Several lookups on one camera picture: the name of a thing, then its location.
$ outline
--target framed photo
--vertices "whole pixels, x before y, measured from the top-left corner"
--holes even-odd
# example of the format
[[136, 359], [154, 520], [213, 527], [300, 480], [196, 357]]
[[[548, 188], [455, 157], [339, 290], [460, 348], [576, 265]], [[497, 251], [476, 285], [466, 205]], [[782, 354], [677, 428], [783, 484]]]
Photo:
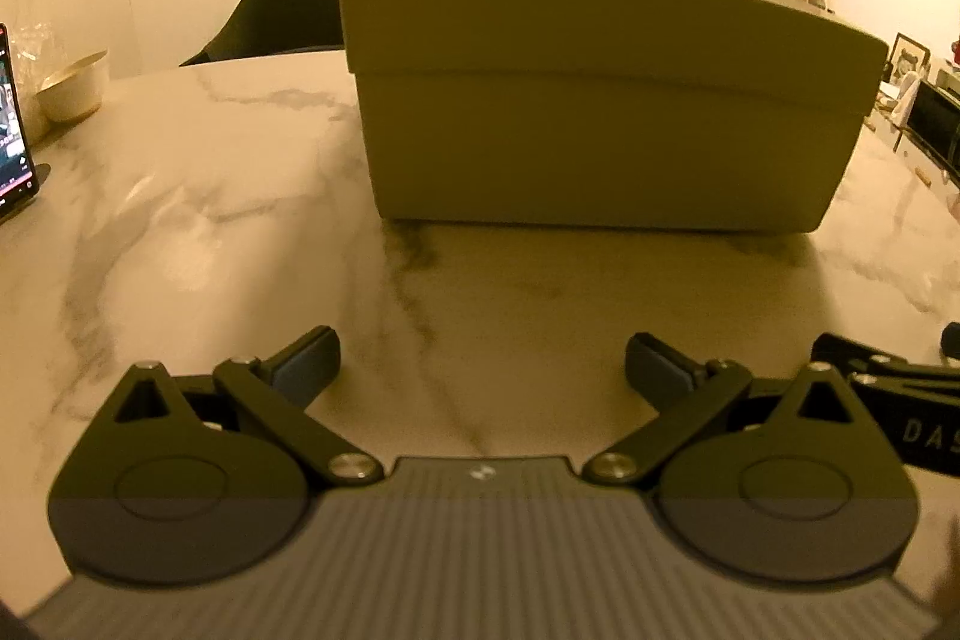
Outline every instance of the framed photo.
[[930, 65], [930, 50], [907, 36], [896, 35], [894, 49], [890, 52], [890, 83], [899, 86], [909, 71], [923, 76]]

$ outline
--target white bowl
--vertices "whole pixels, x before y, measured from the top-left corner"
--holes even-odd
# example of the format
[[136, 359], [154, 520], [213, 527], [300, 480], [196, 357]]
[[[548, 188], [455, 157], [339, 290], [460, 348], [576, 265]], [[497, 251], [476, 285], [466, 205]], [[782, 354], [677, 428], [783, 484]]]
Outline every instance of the white bowl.
[[109, 82], [107, 51], [97, 52], [48, 76], [37, 91], [43, 114], [53, 122], [79, 122], [100, 109]]

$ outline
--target transparent plastic wrap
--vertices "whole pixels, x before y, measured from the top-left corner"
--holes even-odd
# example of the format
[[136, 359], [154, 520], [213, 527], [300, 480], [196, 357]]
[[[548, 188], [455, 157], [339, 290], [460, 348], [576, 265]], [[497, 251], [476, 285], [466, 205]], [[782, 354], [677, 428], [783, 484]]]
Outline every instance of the transparent plastic wrap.
[[64, 67], [66, 51], [48, 23], [11, 29], [10, 48], [22, 125], [28, 142], [36, 144], [50, 128], [37, 102], [37, 91], [47, 76]]

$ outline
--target striped gray surface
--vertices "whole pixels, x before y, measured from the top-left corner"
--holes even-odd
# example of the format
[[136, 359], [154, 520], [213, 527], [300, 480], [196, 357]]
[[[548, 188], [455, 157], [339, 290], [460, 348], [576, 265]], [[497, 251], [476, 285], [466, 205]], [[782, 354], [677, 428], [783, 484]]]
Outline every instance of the striped gray surface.
[[44, 640], [919, 640], [937, 622], [889, 579], [815, 595], [728, 579], [563, 458], [415, 458], [330, 492], [241, 575], [172, 591], [80, 576], [28, 623]]

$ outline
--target drawer handle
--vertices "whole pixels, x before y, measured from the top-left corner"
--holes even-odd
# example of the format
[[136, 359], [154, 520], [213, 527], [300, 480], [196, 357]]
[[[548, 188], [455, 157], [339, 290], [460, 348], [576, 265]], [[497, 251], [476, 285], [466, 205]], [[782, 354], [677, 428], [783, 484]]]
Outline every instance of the drawer handle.
[[922, 182], [928, 188], [933, 185], [933, 181], [920, 170], [920, 167], [916, 167], [915, 170], [913, 170], [913, 173], [914, 175], [917, 175], [918, 180], [920, 180], [920, 182]]

